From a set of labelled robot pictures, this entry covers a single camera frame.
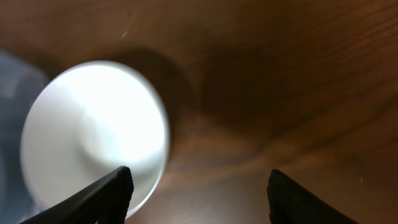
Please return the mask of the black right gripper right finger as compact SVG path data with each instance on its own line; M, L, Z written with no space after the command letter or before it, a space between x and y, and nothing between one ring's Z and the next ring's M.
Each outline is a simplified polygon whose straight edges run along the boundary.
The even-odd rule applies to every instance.
M272 224L357 224L278 169L271 171L267 196Z

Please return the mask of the white small bowl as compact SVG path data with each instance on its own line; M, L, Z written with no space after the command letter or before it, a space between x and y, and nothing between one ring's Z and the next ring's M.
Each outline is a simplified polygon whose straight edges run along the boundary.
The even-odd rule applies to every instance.
M126 166L134 184L131 216L158 186L169 149L167 113L148 79L121 63L92 61L61 73L34 101L21 167L42 211Z

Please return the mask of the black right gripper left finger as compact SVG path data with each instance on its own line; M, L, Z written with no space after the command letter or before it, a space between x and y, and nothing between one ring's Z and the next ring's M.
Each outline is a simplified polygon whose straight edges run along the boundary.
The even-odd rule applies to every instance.
M121 166L21 224L124 224L133 191L131 170Z

